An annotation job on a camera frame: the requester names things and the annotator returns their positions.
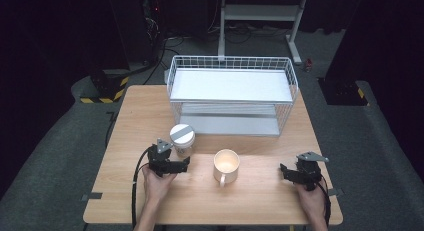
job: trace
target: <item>dark background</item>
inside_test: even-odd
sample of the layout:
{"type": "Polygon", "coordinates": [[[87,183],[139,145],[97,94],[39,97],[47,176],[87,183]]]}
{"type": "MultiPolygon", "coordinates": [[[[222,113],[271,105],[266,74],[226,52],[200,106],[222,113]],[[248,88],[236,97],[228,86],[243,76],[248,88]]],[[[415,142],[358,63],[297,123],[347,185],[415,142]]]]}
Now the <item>dark background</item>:
{"type": "MultiPolygon", "coordinates": [[[[205,37],[215,1],[161,0],[164,26],[205,37]]],[[[331,33],[347,28],[334,60],[343,64],[336,77],[349,76],[371,84],[393,133],[423,177],[424,25],[419,1],[308,0],[300,30],[322,28],[331,33]]],[[[280,4],[280,0],[227,2],[280,4]]],[[[1,196],[37,143],[75,102],[71,86],[90,75],[82,61],[72,8],[69,0],[0,0],[1,196]]]]}

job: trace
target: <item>gray carpet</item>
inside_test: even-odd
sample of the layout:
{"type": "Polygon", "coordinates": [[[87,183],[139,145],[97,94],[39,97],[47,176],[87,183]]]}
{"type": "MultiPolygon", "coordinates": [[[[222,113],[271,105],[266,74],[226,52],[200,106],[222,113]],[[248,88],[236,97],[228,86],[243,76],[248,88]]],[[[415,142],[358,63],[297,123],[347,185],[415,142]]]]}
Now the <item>gray carpet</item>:
{"type": "MultiPolygon", "coordinates": [[[[227,55],[290,57],[283,35],[228,35],[227,55]]],[[[329,106],[317,78],[324,77],[343,33],[298,33],[296,45],[303,59],[311,58],[311,72],[295,66],[302,94],[327,164],[333,185],[344,195],[339,203],[341,225],[330,230],[424,230],[424,185],[390,131],[372,87],[358,82],[369,106],[329,106]]],[[[173,39],[167,46],[184,55],[216,55],[217,41],[173,39]]],[[[175,53],[167,51],[170,65],[175,53]]],[[[159,66],[147,82],[164,84],[159,66]]],[[[130,85],[142,84],[146,71],[130,77],[130,85]]],[[[73,107],[51,128],[34,150],[0,203],[0,230],[83,230],[86,202],[81,198],[94,184],[105,151],[113,104],[82,104],[79,95],[89,82],[77,82],[73,107]]],[[[90,224],[86,230],[131,230],[128,225],[90,224]]]]}

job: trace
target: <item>white lid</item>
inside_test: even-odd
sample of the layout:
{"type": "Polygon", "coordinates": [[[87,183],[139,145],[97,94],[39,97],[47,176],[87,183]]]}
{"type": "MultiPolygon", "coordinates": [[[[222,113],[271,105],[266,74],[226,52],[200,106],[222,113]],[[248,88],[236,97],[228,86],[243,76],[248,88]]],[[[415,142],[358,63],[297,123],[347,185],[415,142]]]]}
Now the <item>white lid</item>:
{"type": "Polygon", "coordinates": [[[178,148],[188,148],[194,142],[194,130],[188,124],[177,124],[169,133],[172,143],[178,148]]]}

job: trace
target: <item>cup lid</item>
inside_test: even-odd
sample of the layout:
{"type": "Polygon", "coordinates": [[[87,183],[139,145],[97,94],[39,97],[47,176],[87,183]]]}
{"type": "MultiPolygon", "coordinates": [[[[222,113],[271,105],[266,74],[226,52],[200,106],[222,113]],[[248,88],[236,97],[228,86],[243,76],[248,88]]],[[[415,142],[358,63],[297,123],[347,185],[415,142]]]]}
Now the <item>cup lid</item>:
{"type": "Polygon", "coordinates": [[[170,136],[174,144],[190,144],[194,139],[194,130],[188,124],[177,124],[171,129],[170,136]]]}

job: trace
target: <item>white cup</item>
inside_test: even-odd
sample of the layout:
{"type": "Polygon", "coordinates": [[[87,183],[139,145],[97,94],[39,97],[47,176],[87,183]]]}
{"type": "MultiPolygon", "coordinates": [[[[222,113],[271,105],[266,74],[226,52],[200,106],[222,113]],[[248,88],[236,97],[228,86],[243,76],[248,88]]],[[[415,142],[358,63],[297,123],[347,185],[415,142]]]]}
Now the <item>white cup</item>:
{"type": "Polygon", "coordinates": [[[233,150],[223,149],[219,151],[215,155],[213,163],[213,176],[219,181],[221,187],[237,179],[240,158],[233,150]]]}
{"type": "Polygon", "coordinates": [[[177,124],[171,129],[169,135],[178,155],[188,157],[193,153],[192,145],[196,135],[190,125],[177,124]]]}

